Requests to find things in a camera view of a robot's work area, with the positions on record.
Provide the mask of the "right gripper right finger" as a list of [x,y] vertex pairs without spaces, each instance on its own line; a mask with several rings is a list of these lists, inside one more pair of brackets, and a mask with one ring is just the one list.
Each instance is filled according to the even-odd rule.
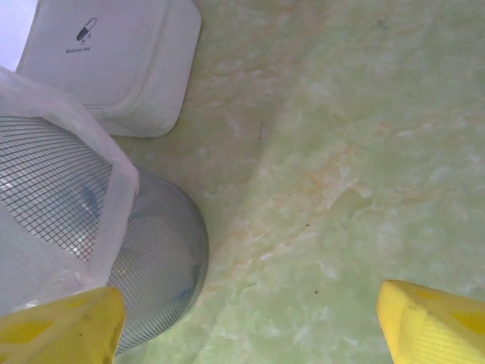
[[483,363],[484,302],[384,281],[377,317],[394,363]]

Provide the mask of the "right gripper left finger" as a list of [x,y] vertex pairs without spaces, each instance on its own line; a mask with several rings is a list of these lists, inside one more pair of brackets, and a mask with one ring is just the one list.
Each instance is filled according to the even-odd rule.
[[126,318],[103,287],[1,317],[2,363],[112,363]]

